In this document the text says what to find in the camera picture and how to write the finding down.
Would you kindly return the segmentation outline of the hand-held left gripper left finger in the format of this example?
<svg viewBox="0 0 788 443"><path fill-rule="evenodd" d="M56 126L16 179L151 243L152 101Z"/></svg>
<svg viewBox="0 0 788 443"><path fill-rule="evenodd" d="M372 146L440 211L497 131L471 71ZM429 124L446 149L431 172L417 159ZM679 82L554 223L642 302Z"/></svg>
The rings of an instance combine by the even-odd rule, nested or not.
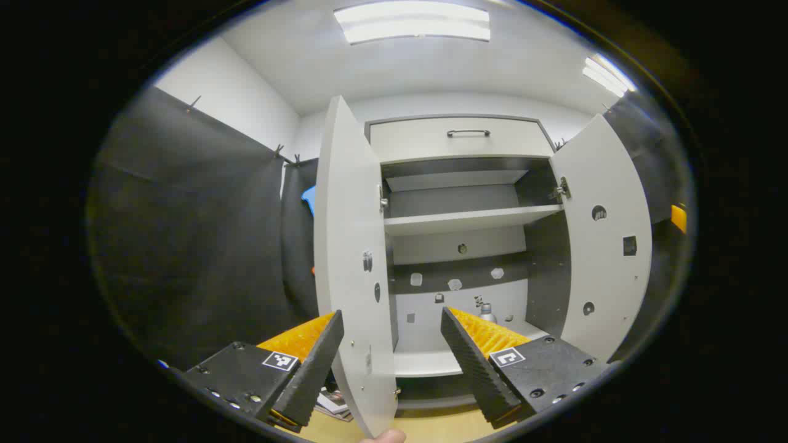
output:
<svg viewBox="0 0 788 443"><path fill-rule="evenodd" d="M298 433L312 417L343 338L343 314L331 311L258 345L231 342L181 376L235 414Z"/></svg>

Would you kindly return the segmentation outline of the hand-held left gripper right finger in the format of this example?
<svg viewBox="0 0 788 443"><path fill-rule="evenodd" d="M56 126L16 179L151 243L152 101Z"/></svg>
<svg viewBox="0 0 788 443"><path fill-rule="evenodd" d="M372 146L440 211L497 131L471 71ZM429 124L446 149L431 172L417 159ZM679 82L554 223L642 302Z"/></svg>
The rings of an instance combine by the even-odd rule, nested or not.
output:
<svg viewBox="0 0 788 443"><path fill-rule="evenodd" d="M593 386L608 365L552 335L529 339L445 306L441 334L494 429L527 420Z"/></svg>

